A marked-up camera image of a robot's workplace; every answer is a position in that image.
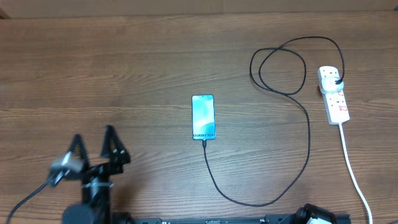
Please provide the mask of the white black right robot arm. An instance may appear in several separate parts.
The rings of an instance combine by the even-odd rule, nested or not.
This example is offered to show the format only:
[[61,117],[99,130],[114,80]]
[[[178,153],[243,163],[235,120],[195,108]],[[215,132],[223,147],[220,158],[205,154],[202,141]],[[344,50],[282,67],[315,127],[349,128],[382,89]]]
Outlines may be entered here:
[[307,203],[294,214],[283,218],[279,224],[337,224],[337,219],[334,213]]

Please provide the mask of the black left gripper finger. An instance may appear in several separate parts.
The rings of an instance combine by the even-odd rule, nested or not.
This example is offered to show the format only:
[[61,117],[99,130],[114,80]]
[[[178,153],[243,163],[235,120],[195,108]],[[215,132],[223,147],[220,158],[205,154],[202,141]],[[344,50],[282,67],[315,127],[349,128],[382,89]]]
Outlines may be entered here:
[[115,128],[112,125],[106,126],[101,157],[127,157],[128,152],[121,142]]
[[84,170],[87,170],[90,167],[90,160],[88,158],[83,138],[80,134],[74,135],[68,152],[72,152],[73,156],[77,156],[77,158],[83,161]]

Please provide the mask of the blue screen smartphone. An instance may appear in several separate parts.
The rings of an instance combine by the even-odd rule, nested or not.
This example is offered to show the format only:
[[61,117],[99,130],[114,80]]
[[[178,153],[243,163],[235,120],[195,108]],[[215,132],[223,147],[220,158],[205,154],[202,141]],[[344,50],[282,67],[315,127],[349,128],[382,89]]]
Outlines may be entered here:
[[192,134],[197,141],[216,138],[213,95],[192,96]]

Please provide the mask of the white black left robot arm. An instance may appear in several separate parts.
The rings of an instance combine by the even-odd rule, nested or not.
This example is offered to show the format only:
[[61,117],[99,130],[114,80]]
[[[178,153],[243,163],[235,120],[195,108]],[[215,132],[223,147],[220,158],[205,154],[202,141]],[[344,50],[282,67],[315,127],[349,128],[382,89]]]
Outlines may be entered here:
[[62,215],[63,223],[127,223],[133,222],[129,212],[113,212],[111,209],[110,177],[123,173],[123,165],[131,162],[131,157],[118,137],[115,128],[106,127],[100,157],[108,162],[90,165],[83,138],[73,137],[67,154],[82,165],[79,171],[70,170],[66,180],[81,181],[81,202],[67,207]]

